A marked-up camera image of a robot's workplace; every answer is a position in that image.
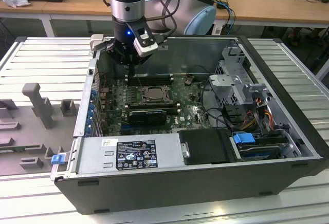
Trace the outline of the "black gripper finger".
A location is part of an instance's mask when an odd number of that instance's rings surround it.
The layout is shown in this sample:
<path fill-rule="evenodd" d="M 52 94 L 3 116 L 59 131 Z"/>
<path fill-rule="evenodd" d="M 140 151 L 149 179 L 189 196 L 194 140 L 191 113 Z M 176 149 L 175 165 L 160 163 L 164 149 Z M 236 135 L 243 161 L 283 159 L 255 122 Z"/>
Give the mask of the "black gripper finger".
<path fill-rule="evenodd" d="M 135 75 L 135 64 L 132 47 L 119 41 L 109 41 L 105 48 L 106 53 L 118 64 L 127 68 L 127 75 Z"/>

